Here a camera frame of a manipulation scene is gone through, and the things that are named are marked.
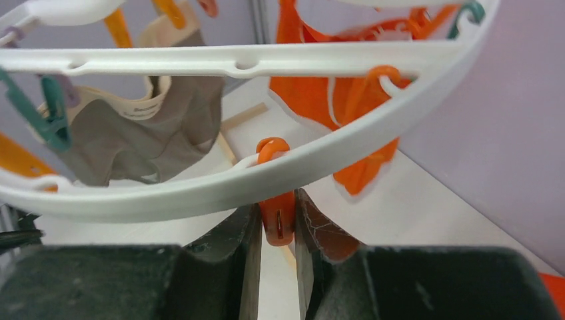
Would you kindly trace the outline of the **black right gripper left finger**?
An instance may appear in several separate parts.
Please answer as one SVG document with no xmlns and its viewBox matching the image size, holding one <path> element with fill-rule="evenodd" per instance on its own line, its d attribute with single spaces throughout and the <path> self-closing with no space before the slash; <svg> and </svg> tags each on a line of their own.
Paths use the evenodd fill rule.
<svg viewBox="0 0 565 320">
<path fill-rule="evenodd" d="M 256 319 L 258 205 L 188 245 L 34 245 L 1 273 L 2 319 Z"/>
</svg>

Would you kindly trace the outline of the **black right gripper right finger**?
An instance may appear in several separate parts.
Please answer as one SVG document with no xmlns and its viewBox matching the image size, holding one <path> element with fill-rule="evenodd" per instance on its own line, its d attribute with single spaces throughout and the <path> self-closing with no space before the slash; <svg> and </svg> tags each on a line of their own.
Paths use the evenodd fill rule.
<svg viewBox="0 0 565 320">
<path fill-rule="evenodd" d="M 548 319 L 550 296 L 519 252 L 489 246 L 372 246 L 296 197 L 302 319 Z"/>
</svg>

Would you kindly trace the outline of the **beige grey underwear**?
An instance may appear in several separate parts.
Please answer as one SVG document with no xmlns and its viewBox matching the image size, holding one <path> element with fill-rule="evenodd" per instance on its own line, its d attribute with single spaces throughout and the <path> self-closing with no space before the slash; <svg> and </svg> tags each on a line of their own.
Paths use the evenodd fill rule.
<svg viewBox="0 0 565 320">
<path fill-rule="evenodd" d="M 145 76 L 143 83 L 139 99 L 76 88 L 80 102 L 67 111 L 71 146 L 56 155 L 81 183 L 162 183 L 213 148 L 221 128 L 222 77 Z"/>
</svg>

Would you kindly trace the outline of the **white round clip hanger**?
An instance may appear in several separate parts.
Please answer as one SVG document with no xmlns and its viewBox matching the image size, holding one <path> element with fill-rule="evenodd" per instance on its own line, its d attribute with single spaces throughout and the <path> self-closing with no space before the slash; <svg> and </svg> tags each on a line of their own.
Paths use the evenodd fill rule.
<svg viewBox="0 0 565 320">
<path fill-rule="evenodd" d="M 331 133 L 300 129 L 287 115 L 248 122 L 234 134 L 252 143 L 289 134 L 293 148 L 264 165 L 254 155 L 233 168 L 156 185 L 86 187 L 62 176 L 1 172 L 1 200 L 23 210 L 85 223 L 142 223 L 226 211 L 308 185 L 370 155 L 437 108 L 471 70 L 494 24 L 499 1 L 468 1 L 451 40 L 162 49 L 7 49 L 11 73 L 102 75 L 364 76 L 391 65 L 415 81 L 406 89 L 381 81 L 391 99 Z"/>
</svg>

